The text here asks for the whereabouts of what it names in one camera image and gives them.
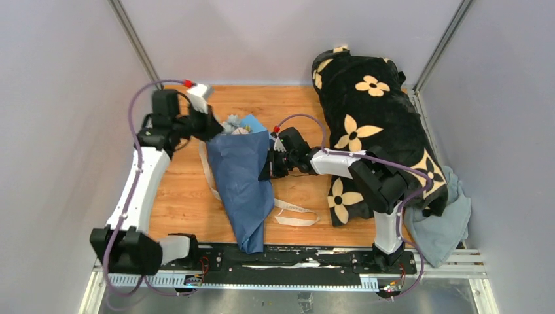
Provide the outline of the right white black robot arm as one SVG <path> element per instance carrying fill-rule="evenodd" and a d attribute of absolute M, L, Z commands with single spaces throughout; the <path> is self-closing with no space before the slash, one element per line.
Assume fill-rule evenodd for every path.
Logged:
<path fill-rule="evenodd" d="M 408 180 L 386 157 L 381 147 L 359 152 L 312 148 L 296 128 L 290 127 L 271 134 L 259 180 L 280 179 L 294 169 L 306 175 L 335 176 L 329 201 L 336 216 L 343 217 L 346 207 L 354 203 L 367 204 L 376 224 L 374 264 L 380 272 L 390 273 L 399 266 L 404 252 L 397 215 Z"/>

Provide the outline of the blue wrapping paper sheet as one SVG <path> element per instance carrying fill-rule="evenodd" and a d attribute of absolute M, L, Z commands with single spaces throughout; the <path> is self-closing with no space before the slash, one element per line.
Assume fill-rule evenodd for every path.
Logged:
<path fill-rule="evenodd" d="M 239 250 L 264 250 L 264 222 L 274 209 L 270 181 L 259 181 L 268 149 L 268 130 L 253 116 L 241 118 L 251 127 L 246 135 L 223 132 L 206 143 L 207 158 Z"/>

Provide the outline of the fake flower bunch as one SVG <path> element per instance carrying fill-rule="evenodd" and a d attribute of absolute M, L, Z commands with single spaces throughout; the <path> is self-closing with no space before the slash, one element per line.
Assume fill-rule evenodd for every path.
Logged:
<path fill-rule="evenodd" d="M 242 124 L 242 120 L 238 115 L 231 114 L 227 120 L 222 123 L 223 133 L 227 135 L 246 135 L 251 133 L 251 127 Z"/>

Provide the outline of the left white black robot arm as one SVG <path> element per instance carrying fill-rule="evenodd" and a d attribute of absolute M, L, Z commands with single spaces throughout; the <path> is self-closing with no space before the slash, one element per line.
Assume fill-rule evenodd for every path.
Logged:
<path fill-rule="evenodd" d="M 147 234 L 161 179 L 183 140 L 209 141 L 223 131 L 207 100 L 213 88 L 195 84 L 185 93 L 157 90 L 152 111 L 133 131 L 134 154 L 118 204 L 104 228 L 94 228 L 90 244 L 107 273 L 155 275 L 176 261 L 184 270 L 200 263 L 193 234 L 173 233 L 160 241 Z"/>

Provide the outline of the cream printed ribbon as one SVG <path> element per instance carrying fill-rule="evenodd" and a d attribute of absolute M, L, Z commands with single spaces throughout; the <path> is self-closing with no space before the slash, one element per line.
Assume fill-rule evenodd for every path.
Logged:
<path fill-rule="evenodd" d="M 209 189 L 211 190 L 211 193 L 213 194 L 213 196 L 222 203 L 223 201 L 221 200 L 220 194 L 216 189 L 215 179 L 212 174 L 211 168 L 209 166 L 206 144 L 204 142 L 201 142 L 199 144 L 199 156 L 200 156 L 202 169 L 204 171 L 204 175 L 208 183 Z M 276 214 L 274 218 L 276 222 L 281 225 L 294 226 L 294 227 L 308 227 L 308 226 L 313 226 L 314 224 L 317 224 L 321 220 L 321 217 L 315 211 L 293 205 L 291 203 L 288 203 L 283 200 L 279 200 L 277 198 L 274 199 L 274 205 L 280 209 L 280 212 Z M 305 218 L 285 217 L 283 216 L 284 211 L 290 211 L 294 213 L 314 214 L 315 218 L 305 219 Z"/>

